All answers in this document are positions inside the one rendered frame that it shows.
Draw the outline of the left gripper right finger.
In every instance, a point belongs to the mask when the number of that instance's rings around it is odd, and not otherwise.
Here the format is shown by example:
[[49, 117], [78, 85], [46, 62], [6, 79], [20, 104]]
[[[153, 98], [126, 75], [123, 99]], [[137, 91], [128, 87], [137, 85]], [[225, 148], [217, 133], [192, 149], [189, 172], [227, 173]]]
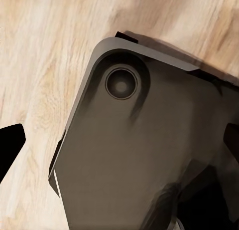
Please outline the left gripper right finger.
[[239, 163], [239, 125], [228, 123], [225, 128], [223, 141]]

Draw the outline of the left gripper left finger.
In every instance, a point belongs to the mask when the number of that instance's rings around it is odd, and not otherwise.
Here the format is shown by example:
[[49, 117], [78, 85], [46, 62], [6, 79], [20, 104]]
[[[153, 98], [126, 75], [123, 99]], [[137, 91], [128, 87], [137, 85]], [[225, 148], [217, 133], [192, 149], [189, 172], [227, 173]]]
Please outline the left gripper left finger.
[[0, 183], [26, 142], [21, 123], [0, 129]]

